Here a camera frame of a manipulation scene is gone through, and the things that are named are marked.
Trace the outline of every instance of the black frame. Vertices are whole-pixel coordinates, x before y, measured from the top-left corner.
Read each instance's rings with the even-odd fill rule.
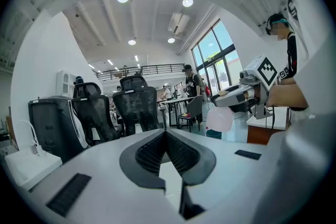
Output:
[[[221,22],[220,19],[219,19],[219,20],[218,20],[212,27],[210,27],[210,29],[209,29],[209,30],[208,30],[208,31],[207,31],[207,32],[206,32],[206,33],[199,39],[199,41],[198,41],[198,42],[196,43],[196,45],[191,49],[191,51],[192,51],[192,54],[193,54],[193,57],[194,57],[194,62],[195,62],[195,64],[197,64],[197,61],[196,61],[196,57],[195,57],[195,53],[194,53],[194,48],[197,47],[198,50],[200,51],[199,54],[201,55],[202,64],[196,67],[196,71],[197,71],[197,73],[198,73],[202,68],[204,68],[205,75],[206,75],[206,79],[207,79],[208,83],[210,83],[210,79],[209,79],[209,74],[208,74],[208,72],[207,72],[207,68],[208,68],[209,66],[211,66],[211,65],[214,65],[216,62],[218,62],[218,61],[220,61],[220,60],[223,60],[223,62],[224,62],[224,66],[225,66],[225,70],[226,70],[226,74],[227,74],[227,79],[228,79],[229,85],[231,86],[232,83],[231,83],[230,74],[229,74],[229,72],[228,72],[227,62],[226,62],[226,58],[225,58],[225,56],[226,56],[227,54],[229,54],[230,52],[236,50],[236,48],[235,48],[235,45],[234,45],[234,44],[231,44],[230,46],[226,47],[225,49],[222,48],[222,46],[221,46],[221,44],[220,44],[220,42],[219,42],[219,40],[218,40],[218,37],[217,37],[217,35],[216,35],[215,31],[214,31],[214,27],[215,27],[219,22]],[[218,54],[216,54],[215,56],[213,56],[210,60],[208,60],[208,61],[204,61],[203,54],[202,54],[201,48],[200,48],[200,46],[199,46],[199,43],[200,43],[200,42],[204,39],[204,37],[205,37],[207,34],[209,34],[211,31],[213,32],[213,34],[214,34],[214,36],[215,36],[215,38],[216,38],[216,41],[217,41],[217,43],[218,43],[219,49],[220,49],[221,51],[220,51]],[[215,77],[216,77],[217,85],[218,85],[219,87],[221,87],[218,75],[215,74]]]

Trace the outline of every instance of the black chair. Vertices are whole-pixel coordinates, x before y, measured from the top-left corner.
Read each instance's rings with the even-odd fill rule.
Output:
[[[193,118],[199,116],[202,113],[202,103],[203,103],[203,96],[198,95],[196,96],[188,105],[187,111],[190,114],[190,117],[179,115],[177,116],[177,128],[180,129],[180,119],[187,120],[187,128],[189,126],[189,132],[191,132],[191,126],[193,125]],[[201,130],[200,121],[198,121],[198,130]]]
[[[76,84],[73,94],[72,107],[83,126],[88,145],[120,138],[121,129],[116,130],[111,121],[109,99],[101,95],[98,85],[93,82]]]
[[[122,91],[113,95],[113,102],[125,123],[125,134],[135,134],[139,123],[143,132],[162,128],[156,108],[156,89],[148,87],[142,76],[135,75],[120,80]]]

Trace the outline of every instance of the white cabinet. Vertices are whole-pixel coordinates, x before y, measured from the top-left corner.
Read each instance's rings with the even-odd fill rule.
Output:
[[[76,80],[76,76],[64,70],[57,73],[56,79],[56,95],[72,97]]]

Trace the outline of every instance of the headrest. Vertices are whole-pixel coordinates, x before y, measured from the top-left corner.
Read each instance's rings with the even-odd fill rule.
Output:
[[[133,90],[134,88],[148,87],[146,80],[140,75],[133,75],[120,80],[122,91]]]
[[[90,95],[101,95],[101,90],[94,82],[79,83],[75,85],[73,98],[87,98]]]

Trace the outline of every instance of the chair backrest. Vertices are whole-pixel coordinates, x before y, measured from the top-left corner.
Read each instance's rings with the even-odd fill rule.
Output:
[[[203,96],[196,96],[188,105],[187,110],[191,118],[194,118],[202,113]]]
[[[86,82],[86,83],[79,83],[75,84],[75,88],[73,91],[74,95],[73,98],[87,98],[90,95],[98,94],[101,95],[101,90],[97,84],[94,82]]]
[[[79,97],[73,98],[71,103],[84,129],[86,142],[94,146],[120,138],[121,129],[117,131],[111,121],[109,98],[101,95],[100,88],[93,82],[76,86]]]
[[[113,95],[113,102],[126,125],[125,136],[135,134],[137,123],[140,123],[142,131],[160,128],[155,88],[140,87],[120,91]]]
[[[122,78],[120,80],[120,86],[122,91],[129,91],[135,88],[148,87],[147,82],[140,75],[133,75]]]

